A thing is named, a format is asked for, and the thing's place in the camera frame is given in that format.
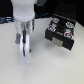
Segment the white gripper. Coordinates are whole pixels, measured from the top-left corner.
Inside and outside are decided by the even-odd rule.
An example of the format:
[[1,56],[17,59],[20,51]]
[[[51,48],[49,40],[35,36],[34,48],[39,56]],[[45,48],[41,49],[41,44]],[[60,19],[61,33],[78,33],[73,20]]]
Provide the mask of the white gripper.
[[16,28],[15,43],[18,44],[20,48],[20,62],[22,65],[28,65],[31,61],[32,50],[30,48],[30,42],[26,42],[26,36],[34,31],[35,21],[34,19],[27,22],[14,20],[14,24]]

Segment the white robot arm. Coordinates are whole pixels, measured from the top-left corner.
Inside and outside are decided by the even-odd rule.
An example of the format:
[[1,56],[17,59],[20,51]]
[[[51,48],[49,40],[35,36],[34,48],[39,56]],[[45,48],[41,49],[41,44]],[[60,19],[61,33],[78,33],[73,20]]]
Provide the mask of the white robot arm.
[[16,42],[20,45],[20,61],[27,65],[30,63],[31,57],[29,34],[34,31],[35,0],[11,0],[11,2],[17,30]]

